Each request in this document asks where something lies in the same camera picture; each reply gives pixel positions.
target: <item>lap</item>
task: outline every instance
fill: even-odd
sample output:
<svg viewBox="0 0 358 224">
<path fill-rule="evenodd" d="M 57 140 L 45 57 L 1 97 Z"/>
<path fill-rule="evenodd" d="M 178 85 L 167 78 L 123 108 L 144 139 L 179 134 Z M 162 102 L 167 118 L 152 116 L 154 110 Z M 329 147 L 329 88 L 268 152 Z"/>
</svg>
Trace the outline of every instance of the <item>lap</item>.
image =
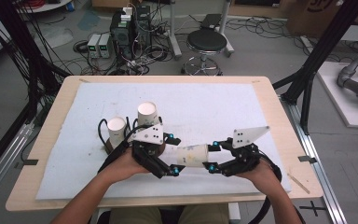
<svg viewBox="0 0 358 224">
<path fill-rule="evenodd" d="M 113 208 L 111 224 L 162 224 L 158 207 Z M 228 204 L 187 205 L 179 218 L 179 224 L 228 224 Z"/>
</svg>

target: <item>wooden table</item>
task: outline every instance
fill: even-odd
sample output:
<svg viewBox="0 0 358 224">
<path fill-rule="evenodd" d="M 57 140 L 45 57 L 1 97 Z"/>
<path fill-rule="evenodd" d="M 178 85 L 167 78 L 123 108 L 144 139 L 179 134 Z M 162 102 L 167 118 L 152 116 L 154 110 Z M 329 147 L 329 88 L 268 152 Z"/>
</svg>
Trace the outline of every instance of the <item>wooden table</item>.
<svg viewBox="0 0 358 224">
<path fill-rule="evenodd" d="M 298 157 L 305 156 L 296 133 L 282 108 L 275 90 L 266 77 L 68 77 L 48 113 L 48 117 L 38 135 L 29 160 L 38 160 L 35 166 L 24 166 L 8 200 L 8 211 L 31 211 L 59 209 L 65 207 L 68 200 L 37 201 L 36 193 L 45 173 L 48 156 L 52 150 L 82 82 L 92 83 L 243 83 L 252 84 L 260 106 L 264 112 L 270 132 L 278 149 L 284 169 L 287 171 L 292 191 L 290 198 L 322 197 L 321 185 L 308 162 L 300 162 Z M 224 194 L 202 196 L 174 196 L 153 198 L 103 199 L 100 207 L 170 205 L 191 203 L 232 203 L 264 200 L 264 195 Z"/>
</svg>

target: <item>white panel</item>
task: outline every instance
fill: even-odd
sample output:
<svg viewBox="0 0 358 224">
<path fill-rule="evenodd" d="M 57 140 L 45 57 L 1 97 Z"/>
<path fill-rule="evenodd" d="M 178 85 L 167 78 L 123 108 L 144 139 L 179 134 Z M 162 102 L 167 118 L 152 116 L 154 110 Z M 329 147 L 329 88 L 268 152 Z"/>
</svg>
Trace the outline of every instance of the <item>white panel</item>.
<svg viewBox="0 0 358 224">
<path fill-rule="evenodd" d="M 267 126 L 252 85 L 83 83 L 51 151 L 37 199 L 68 199 L 82 190 L 106 158 L 97 134 L 100 120 L 128 116 L 132 122 L 138 105 L 147 101 L 156 104 L 164 132 L 182 139 L 179 147 L 225 140 L 238 127 Z M 107 139 L 107 129 L 102 132 Z M 282 168 L 270 133 L 255 143 Z M 176 163 L 175 147 L 167 145 L 160 158 L 169 165 Z M 226 150 L 209 153 L 209 161 L 232 159 Z M 282 173 L 282 184 L 290 191 L 286 172 Z M 203 168 L 186 167 L 178 177 L 135 175 L 116 183 L 105 197 L 252 192 L 258 191 L 246 179 L 210 175 Z"/>
</svg>

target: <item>stool base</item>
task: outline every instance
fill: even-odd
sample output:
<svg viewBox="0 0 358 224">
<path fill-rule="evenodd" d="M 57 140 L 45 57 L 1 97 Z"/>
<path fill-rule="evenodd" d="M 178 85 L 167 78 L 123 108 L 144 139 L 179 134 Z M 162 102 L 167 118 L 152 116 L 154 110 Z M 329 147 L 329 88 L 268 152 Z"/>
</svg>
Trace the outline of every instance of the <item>stool base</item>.
<svg viewBox="0 0 358 224">
<path fill-rule="evenodd" d="M 199 64 L 194 64 L 192 61 L 199 60 Z M 196 74 L 203 74 L 205 76 L 222 76 L 222 72 L 217 63 L 207 58 L 206 55 L 200 57 L 190 58 L 182 67 L 182 73 L 194 76 Z"/>
</svg>

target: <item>white cup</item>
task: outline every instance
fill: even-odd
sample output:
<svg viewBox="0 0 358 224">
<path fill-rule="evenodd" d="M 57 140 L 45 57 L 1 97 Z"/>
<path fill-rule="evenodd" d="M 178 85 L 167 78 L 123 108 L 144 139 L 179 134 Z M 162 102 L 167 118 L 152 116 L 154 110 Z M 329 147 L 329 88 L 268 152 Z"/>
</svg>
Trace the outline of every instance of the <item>white cup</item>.
<svg viewBox="0 0 358 224">
<path fill-rule="evenodd" d="M 176 149 L 177 164 L 187 167 L 204 167 L 203 162 L 208 161 L 208 146 L 197 145 L 191 147 L 178 147 Z"/>
<path fill-rule="evenodd" d="M 121 117 L 114 117 L 107 122 L 109 131 L 109 142 L 115 149 L 124 140 L 124 129 L 126 128 L 126 120 Z"/>
<path fill-rule="evenodd" d="M 156 105 L 152 102 L 144 102 L 138 106 L 138 125 L 159 124 Z"/>
</svg>

